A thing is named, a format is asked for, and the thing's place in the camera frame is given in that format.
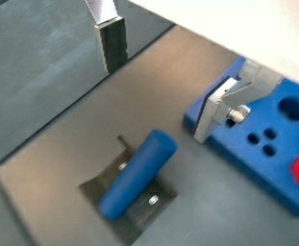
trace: blue block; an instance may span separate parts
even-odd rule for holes
[[[236,59],[212,86],[230,76],[238,76],[243,58]],[[183,124],[194,131],[198,114],[208,88],[192,103],[183,116]],[[207,139],[222,153],[277,198],[282,205],[299,216],[299,184],[295,183],[290,165],[299,157],[299,86],[283,79],[275,91],[248,103],[250,116],[243,124],[224,122]]]

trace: circular hole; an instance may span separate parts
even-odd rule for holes
[[[266,135],[270,139],[275,139],[275,138],[278,137],[277,132],[275,132],[271,128],[269,128],[269,129],[265,130],[265,135]]]
[[[263,146],[263,152],[269,157],[273,157],[277,154],[277,150],[271,145]]]
[[[299,101],[287,97],[279,102],[279,110],[283,116],[290,120],[299,120]]]
[[[247,140],[248,140],[252,144],[258,144],[258,143],[259,143],[259,137],[258,137],[258,135],[255,135],[255,134],[250,134],[250,135],[247,136]]]

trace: bolt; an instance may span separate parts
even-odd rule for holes
[[[126,166],[127,166],[127,163],[124,162],[124,163],[118,167],[119,171],[122,171],[123,168],[124,168]]]
[[[242,123],[250,114],[250,108],[240,105],[236,109],[231,109],[227,113],[227,117],[235,122]]]
[[[158,196],[150,198],[150,204],[154,205],[158,202]]]

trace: gray table surface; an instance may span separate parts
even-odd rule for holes
[[[235,57],[175,27],[0,165],[0,184],[39,245],[120,245],[77,186],[122,151],[116,136],[138,146],[152,128],[179,144],[160,171],[179,197],[134,245],[299,245],[299,218],[182,125]]]

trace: gray wall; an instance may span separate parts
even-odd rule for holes
[[[126,0],[128,56],[171,23]],[[0,161],[107,77],[83,0],[0,6]]]

